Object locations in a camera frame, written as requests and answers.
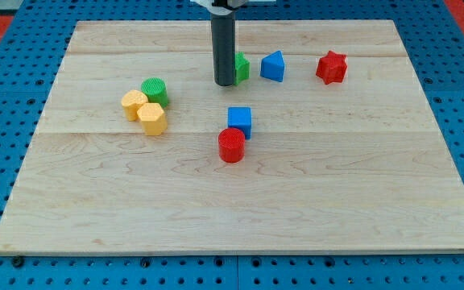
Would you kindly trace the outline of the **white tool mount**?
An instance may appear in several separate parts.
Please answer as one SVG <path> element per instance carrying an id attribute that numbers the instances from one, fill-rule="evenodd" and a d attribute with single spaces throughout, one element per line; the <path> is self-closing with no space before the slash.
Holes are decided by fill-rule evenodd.
<path id="1" fill-rule="evenodd" d="M 192 5 L 204 7 L 212 15 L 228 15 L 243 6 L 275 5 L 276 0 L 190 0 Z"/>

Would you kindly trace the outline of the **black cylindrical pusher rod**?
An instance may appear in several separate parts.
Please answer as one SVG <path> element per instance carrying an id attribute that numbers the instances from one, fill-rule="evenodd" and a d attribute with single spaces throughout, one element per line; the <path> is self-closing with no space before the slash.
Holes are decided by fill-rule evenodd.
<path id="1" fill-rule="evenodd" d="M 220 86 L 235 82 L 235 13 L 211 14 L 214 81 Z"/>

